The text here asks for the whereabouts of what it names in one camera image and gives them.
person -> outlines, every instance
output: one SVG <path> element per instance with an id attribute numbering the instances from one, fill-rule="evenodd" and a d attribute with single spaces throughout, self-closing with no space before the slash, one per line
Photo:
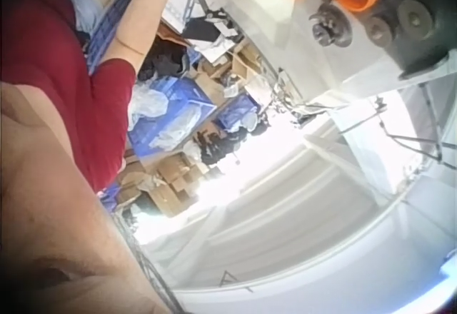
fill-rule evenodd
<path id="1" fill-rule="evenodd" d="M 28 98 L 96 192 L 121 167 L 133 84 L 166 1 L 131 1 L 92 76 L 80 38 L 110 0 L 2 1 L 1 80 Z"/>
<path id="2" fill-rule="evenodd" d="M 2 312 L 168 313 L 94 193 L 121 166 L 167 0 L 132 0 L 90 77 L 75 31 L 109 0 L 84 1 L 2 0 Z"/>

metal rod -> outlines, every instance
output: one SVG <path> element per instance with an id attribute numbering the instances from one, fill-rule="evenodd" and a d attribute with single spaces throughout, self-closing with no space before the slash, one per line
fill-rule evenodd
<path id="1" fill-rule="evenodd" d="M 397 135 L 394 135 L 394 134 L 389 134 L 388 136 L 391 137 L 391 138 L 394 138 L 394 139 L 401 139 L 403 141 L 417 141 L 419 143 L 427 143 L 427 144 L 433 144 L 433 145 L 436 144 L 436 141 L 434 141 L 432 139 L 397 136 Z M 457 150 L 457 145 L 455 145 L 455 144 L 441 142 L 441 145 L 444 148 L 452 148 L 454 150 Z"/>
<path id="2" fill-rule="evenodd" d="M 422 90 L 423 98 L 426 100 L 427 109 L 430 113 L 430 117 L 432 120 L 433 128 L 435 129 L 436 135 L 436 153 L 438 155 L 438 162 L 441 163 L 443 159 L 443 144 L 441 143 L 443 139 L 443 134 L 441 133 L 441 127 L 438 122 L 438 116 L 436 115 L 436 109 L 433 105 L 433 101 L 431 98 L 430 90 L 427 87 L 427 83 L 419 84 L 419 88 Z"/>

cardboard box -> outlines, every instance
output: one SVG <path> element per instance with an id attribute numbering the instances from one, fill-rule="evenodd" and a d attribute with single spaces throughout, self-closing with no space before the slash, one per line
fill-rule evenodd
<path id="1" fill-rule="evenodd" d="M 199 63 L 197 71 L 209 76 L 210 79 L 218 79 L 231 67 L 231 62 L 228 58 L 222 56 L 219 60 L 223 61 L 222 64 L 211 64 L 206 59 L 202 59 Z"/>
<path id="2" fill-rule="evenodd" d="M 169 218 L 178 215 L 184 210 L 181 201 L 170 186 L 159 186 L 149 191 L 149 196 L 157 208 Z"/>
<path id="3" fill-rule="evenodd" d="M 135 151 L 131 148 L 129 150 L 126 150 L 126 152 L 124 153 L 124 159 L 126 160 L 127 165 L 139 161 L 139 158 L 135 154 Z"/>
<path id="4" fill-rule="evenodd" d="M 186 189 L 187 185 L 188 183 L 184 180 L 184 177 L 179 177 L 171 184 L 171 187 L 175 192 L 179 193 L 180 191 Z"/>
<path id="5" fill-rule="evenodd" d="M 195 165 L 203 175 L 209 172 L 209 167 L 205 163 L 196 163 Z"/>
<path id="6" fill-rule="evenodd" d="M 134 201 L 141 195 L 141 191 L 139 191 L 135 186 L 128 187 L 122 189 L 116 196 L 116 201 L 119 205 Z"/>
<path id="7" fill-rule="evenodd" d="M 197 197 L 197 191 L 200 188 L 200 182 L 193 182 L 187 185 L 186 187 L 186 193 L 189 195 L 189 198 L 195 198 Z"/>
<path id="8" fill-rule="evenodd" d="M 205 73 L 199 74 L 194 81 L 216 106 L 221 106 L 227 101 L 224 97 L 224 87 Z"/>
<path id="9" fill-rule="evenodd" d="M 245 63 L 241 60 L 241 58 L 238 55 L 233 55 L 231 72 L 241 77 L 243 80 L 248 79 L 248 67 L 245 65 Z"/>
<path id="10" fill-rule="evenodd" d="M 200 168 L 195 165 L 191 167 L 191 170 L 189 170 L 186 176 L 188 176 L 191 180 L 189 183 L 194 183 L 200 181 L 203 178 L 204 174 L 201 172 Z"/>
<path id="11" fill-rule="evenodd" d="M 146 170 L 144 169 L 143 165 L 140 162 L 136 161 L 136 162 L 127 164 L 125 169 L 119 173 L 116 180 L 121 185 L 127 184 L 127 183 L 131 182 L 131 178 L 128 180 L 124 180 L 125 177 L 127 177 L 127 175 L 129 175 L 130 173 L 145 173 L 145 172 L 146 172 Z"/>
<path id="12" fill-rule="evenodd" d="M 189 171 L 189 167 L 184 162 L 184 159 L 181 157 L 181 153 L 165 158 L 157 168 L 159 174 L 164 178 L 164 180 L 171 184 L 177 178 L 184 175 Z"/>

clutter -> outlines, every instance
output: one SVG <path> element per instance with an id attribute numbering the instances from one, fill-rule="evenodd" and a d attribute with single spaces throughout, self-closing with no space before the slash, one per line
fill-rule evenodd
<path id="1" fill-rule="evenodd" d="M 140 191 L 152 191 L 153 189 L 166 185 L 166 182 L 161 180 L 156 175 L 145 174 L 145 177 L 136 186 Z"/>
<path id="2" fill-rule="evenodd" d="M 121 192 L 117 195 L 116 200 L 118 205 L 121 205 L 133 201 L 140 195 L 141 191 L 139 191 L 136 187 L 132 186 L 129 188 L 123 188 Z"/>
<path id="3" fill-rule="evenodd" d="M 184 112 L 149 144 L 152 149 L 172 151 L 187 137 L 200 121 L 201 107 L 191 103 Z"/>
<path id="4" fill-rule="evenodd" d="M 183 204 L 170 186 L 159 186 L 148 192 L 157 208 L 171 218 L 182 212 Z"/>
<path id="5" fill-rule="evenodd" d="M 240 88 L 237 83 L 232 84 L 229 87 L 224 88 L 224 98 L 235 98 L 240 92 Z"/>
<path id="6" fill-rule="evenodd" d="M 160 162 L 159 167 L 157 168 L 159 174 L 168 184 L 173 183 L 177 178 L 181 177 L 189 170 L 190 168 L 186 165 L 184 159 L 182 159 L 181 154 L 165 158 Z"/>
<path id="7" fill-rule="evenodd" d="M 258 116 L 256 112 L 248 112 L 240 121 L 240 126 L 244 127 L 248 132 L 252 132 L 258 124 Z"/>
<path id="8" fill-rule="evenodd" d="M 216 109 L 194 80 L 183 78 L 167 81 L 155 90 L 169 100 L 168 111 L 160 118 L 140 118 L 129 139 L 139 157 L 175 149 L 197 125 Z"/>
<path id="9" fill-rule="evenodd" d="M 139 81 L 147 81 L 157 74 L 158 77 L 173 76 L 180 78 L 190 68 L 187 48 L 174 41 L 156 37 L 138 72 Z"/>
<path id="10" fill-rule="evenodd" d="M 188 141 L 184 144 L 183 153 L 193 162 L 201 162 L 200 146 L 195 141 Z"/>
<path id="11" fill-rule="evenodd" d="M 199 63 L 197 70 L 200 73 L 206 74 L 210 79 L 217 79 L 222 76 L 231 67 L 231 62 L 224 55 L 213 64 L 209 63 L 206 59 L 202 59 Z"/>
<path id="12" fill-rule="evenodd" d="M 249 113 L 258 111 L 258 105 L 247 94 L 241 94 L 235 101 L 230 103 L 218 115 L 218 124 L 228 132 L 238 130 L 243 117 Z"/>
<path id="13" fill-rule="evenodd" d="M 169 100 L 165 94 L 150 89 L 145 84 L 136 83 L 129 103 L 129 131 L 134 129 L 140 118 L 163 116 L 167 111 L 168 104 Z"/>
<path id="14" fill-rule="evenodd" d="M 224 86 L 211 79 L 205 73 L 198 74 L 195 82 L 215 105 L 222 106 L 226 102 Z"/>
<path id="15" fill-rule="evenodd" d="M 217 133 L 211 133 L 207 137 L 201 132 L 197 133 L 197 139 L 201 148 L 201 160 L 207 166 L 213 166 L 228 154 L 233 153 L 236 147 L 246 140 L 248 131 L 240 127 L 237 132 L 227 133 L 221 137 Z"/>

wall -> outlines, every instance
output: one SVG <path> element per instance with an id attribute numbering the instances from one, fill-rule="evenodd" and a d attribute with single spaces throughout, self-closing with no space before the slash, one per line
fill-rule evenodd
<path id="1" fill-rule="evenodd" d="M 409 206 L 401 206 L 408 216 L 407 238 L 401 237 L 397 210 L 349 249 L 300 272 L 295 280 L 284 280 L 283 285 L 279 281 L 249 285 L 254 293 L 232 287 L 225 293 L 176 294 L 187 310 L 199 314 L 392 313 L 443 279 L 438 273 L 442 258 L 457 239 L 436 230 L 430 233 L 429 224 L 411 215 Z M 439 240 L 441 250 L 422 239 L 426 235 Z"/>
<path id="2" fill-rule="evenodd" d="M 450 118 L 444 140 L 456 143 L 455 107 Z M 447 150 L 445 159 L 455 162 L 456 152 Z M 456 201 L 456 173 L 435 163 L 405 203 L 348 248 L 312 258 L 282 277 L 176 295 L 201 314 L 392 313 L 443 279 L 443 259 L 457 246 Z"/>

